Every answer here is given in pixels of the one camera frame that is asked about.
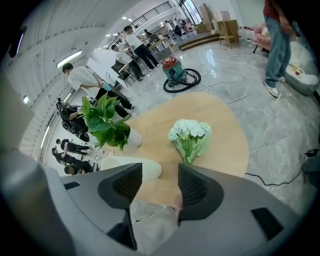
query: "gray tile floor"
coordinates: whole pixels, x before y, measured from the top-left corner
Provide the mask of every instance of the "gray tile floor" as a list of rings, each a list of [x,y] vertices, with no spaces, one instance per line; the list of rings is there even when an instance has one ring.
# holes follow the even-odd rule
[[[185,67],[198,70],[207,86],[220,81],[238,81],[250,89],[248,97],[228,105],[247,139],[247,172],[260,175],[266,183],[279,184],[290,181],[300,170],[304,153],[319,146],[320,107],[314,96],[303,96],[285,83],[278,86],[281,96],[273,98],[263,86],[268,55],[259,50],[253,54],[252,51],[239,45],[232,45],[229,49],[223,42],[221,46],[219,42],[212,42],[184,52],[176,51],[175,54]],[[136,105],[133,116],[179,94],[163,90],[166,76],[160,67],[143,72],[146,74],[143,81],[124,92],[131,95],[132,103]],[[198,91],[202,87],[199,84],[187,92]],[[221,83],[212,86],[211,90],[225,102],[246,94],[245,88],[237,83]],[[314,187],[303,183],[302,175],[282,186],[263,186],[257,177],[245,177],[264,187],[300,215],[306,212],[316,193]]]

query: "ceiling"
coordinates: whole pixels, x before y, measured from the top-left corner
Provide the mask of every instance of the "ceiling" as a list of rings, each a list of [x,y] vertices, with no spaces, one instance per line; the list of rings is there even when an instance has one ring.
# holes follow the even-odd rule
[[[27,155],[41,160],[40,144],[48,123],[57,113],[58,97],[71,87],[57,62],[82,50],[71,62],[83,65],[113,22],[140,0],[46,0],[25,19],[27,31],[14,58],[8,54],[1,68],[34,117],[20,145]]]

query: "white flower pot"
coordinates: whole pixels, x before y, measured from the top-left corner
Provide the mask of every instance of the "white flower pot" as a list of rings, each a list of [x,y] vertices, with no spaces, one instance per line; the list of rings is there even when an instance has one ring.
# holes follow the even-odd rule
[[[132,163],[142,163],[142,181],[147,182],[161,175],[161,165],[150,159],[130,156],[109,156],[102,161],[101,170],[107,170]]]
[[[128,146],[138,148],[142,143],[142,136],[139,133],[137,133],[136,130],[130,127],[130,134],[127,142]]]

